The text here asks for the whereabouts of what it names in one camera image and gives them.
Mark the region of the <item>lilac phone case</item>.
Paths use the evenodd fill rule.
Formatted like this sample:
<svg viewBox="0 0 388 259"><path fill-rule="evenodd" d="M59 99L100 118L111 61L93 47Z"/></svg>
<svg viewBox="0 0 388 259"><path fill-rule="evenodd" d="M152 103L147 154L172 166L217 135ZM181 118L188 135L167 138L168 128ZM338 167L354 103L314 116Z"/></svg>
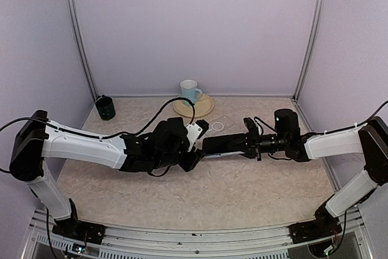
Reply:
<svg viewBox="0 0 388 259"><path fill-rule="evenodd" d="M226 156L234 156L234 155L242 155L244 152L237 151L237 152L227 152L227 153L214 153L210 154L207 153L203 156L204 159L213 159L213 158L221 158L221 157L226 157Z"/></svg>

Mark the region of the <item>black smartphone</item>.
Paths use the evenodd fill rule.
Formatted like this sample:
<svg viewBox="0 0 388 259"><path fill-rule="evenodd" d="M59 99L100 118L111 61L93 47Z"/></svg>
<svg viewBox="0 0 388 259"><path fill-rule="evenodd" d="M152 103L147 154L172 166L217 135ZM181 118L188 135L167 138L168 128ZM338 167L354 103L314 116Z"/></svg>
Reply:
<svg viewBox="0 0 388 259"><path fill-rule="evenodd" d="M202 151L204 152L204 154L227 153L227 152L237 152L237 151L241 151L244 153L247 152L247 146L227 147L224 144L224 136L225 135L204 138L202 141Z"/></svg>

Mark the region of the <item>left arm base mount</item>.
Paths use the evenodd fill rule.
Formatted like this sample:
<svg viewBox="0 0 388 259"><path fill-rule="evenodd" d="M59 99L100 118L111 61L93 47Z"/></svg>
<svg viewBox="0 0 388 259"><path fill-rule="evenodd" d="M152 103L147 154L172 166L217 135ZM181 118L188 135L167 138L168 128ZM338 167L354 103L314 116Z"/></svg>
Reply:
<svg viewBox="0 0 388 259"><path fill-rule="evenodd" d="M105 226L69 218L55 221L52 232L66 238L101 245Z"/></svg>

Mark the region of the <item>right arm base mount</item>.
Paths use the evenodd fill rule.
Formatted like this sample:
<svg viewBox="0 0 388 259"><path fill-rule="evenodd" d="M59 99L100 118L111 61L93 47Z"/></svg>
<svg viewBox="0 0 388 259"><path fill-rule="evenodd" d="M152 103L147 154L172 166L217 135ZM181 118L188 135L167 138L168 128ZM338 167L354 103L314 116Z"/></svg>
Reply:
<svg viewBox="0 0 388 259"><path fill-rule="evenodd" d="M315 218L289 226L293 244L305 243L341 233L343 231L337 217L331 216L326 209L315 212Z"/></svg>

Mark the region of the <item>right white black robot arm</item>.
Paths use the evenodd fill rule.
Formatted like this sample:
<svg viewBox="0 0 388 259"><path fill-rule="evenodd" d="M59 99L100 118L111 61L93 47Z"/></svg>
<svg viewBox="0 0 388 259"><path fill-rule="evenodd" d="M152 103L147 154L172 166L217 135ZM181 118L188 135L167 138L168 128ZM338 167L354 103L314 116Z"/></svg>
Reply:
<svg viewBox="0 0 388 259"><path fill-rule="evenodd" d="M333 228L333 218L387 183L387 125L380 117L325 133L306 134L301 134L296 112L279 109L274 118L274 133L268 135L259 134L254 121L246 118L249 131L230 135L222 146L223 153L260 160L264 153L284 152L288 159L300 163L351 153L364 156L363 170L326 201L324 214L312 220L310 232L314 236L325 236Z"/></svg>

